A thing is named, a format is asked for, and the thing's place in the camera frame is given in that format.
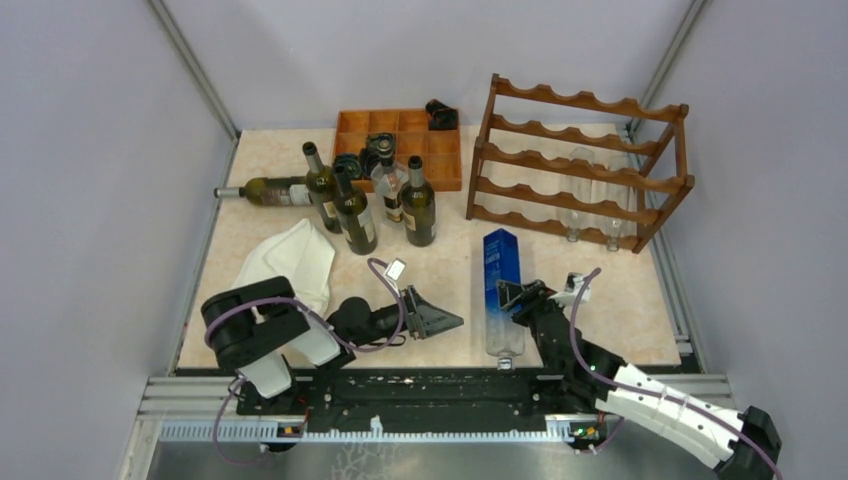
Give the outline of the blue square glass bottle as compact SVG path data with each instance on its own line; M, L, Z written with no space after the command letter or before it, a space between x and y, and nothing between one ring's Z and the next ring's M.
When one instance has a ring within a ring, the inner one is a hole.
M499 370L511 370L524 354L525 333L511 311L502 309L498 290L503 282L521 283L518 239L503 228L483 238L483 280L486 353L497 359Z

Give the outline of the clear glass bottle front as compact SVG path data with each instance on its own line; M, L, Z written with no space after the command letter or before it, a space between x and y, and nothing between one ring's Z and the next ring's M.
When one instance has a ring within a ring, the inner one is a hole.
M577 147L571 151L570 157L592 163L595 160L595 152L586 147ZM582 203L592 201L592 181L590 179L562 176L559 180L559 186L562 191L571 194ZM557 210L557 219L567 229L566 240L576 243L580 240L581 230L592 226L594 216L581 210L560 208Z

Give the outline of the clear glass bottle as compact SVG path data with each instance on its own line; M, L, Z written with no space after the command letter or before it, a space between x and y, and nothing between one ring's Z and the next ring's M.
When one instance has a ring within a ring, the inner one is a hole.
M610 157L605 166L608 170L616 171L629 168L630 161L626 155ZM614 202L619 208L630 211L631 189L624 185L604 183L599 187L598 194L601 200ZM607 236L605 240L606 249L609 252L617 252L621 248L621 239L634 233L635 225L632 221L616 217L602 216L598 220L602 233Z
M577 147L571 151L570 157L592 163L595 160L595 152L586 147ZM582 203L592 201L592 181L590 179L562 176L559 180L559 186L562 191L571 194ZM557 219L567 229L566 240L576 243L580 240L581 230L592 226L594 216L581 210L560 208L557 210Z

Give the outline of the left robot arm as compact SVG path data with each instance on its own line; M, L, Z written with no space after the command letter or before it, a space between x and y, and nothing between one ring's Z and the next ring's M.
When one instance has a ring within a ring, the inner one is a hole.
M391 346L398 336L424 340L463 325L462 317L426 301L413 286L377 310L350 297L328 319L296 298L289 280L272 277L216 294L200 311L204 341L217 364L238 374L277 414L292 411L300 388L279 350L289 345L319 368L340 368L356 353Z

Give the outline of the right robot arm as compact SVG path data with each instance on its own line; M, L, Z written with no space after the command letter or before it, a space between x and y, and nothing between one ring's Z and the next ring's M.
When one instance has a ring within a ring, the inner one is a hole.
M540 280L498 280L485 303L529 329L544 369L561 376L572 410L635 423L686 450L720 479L781 478L782 440L767 412L754 406L739 412L686 394L583 338L577 313L598 273L572 276L564 291Z

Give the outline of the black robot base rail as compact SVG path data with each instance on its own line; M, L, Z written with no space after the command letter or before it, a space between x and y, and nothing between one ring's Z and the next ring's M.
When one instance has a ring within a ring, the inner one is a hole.
M309 433L362 433L378 418L391 434L536 433L558 414L594 414L611 386L581 368L390 368L294 372L262 397L246 384L240 416L303 416Z

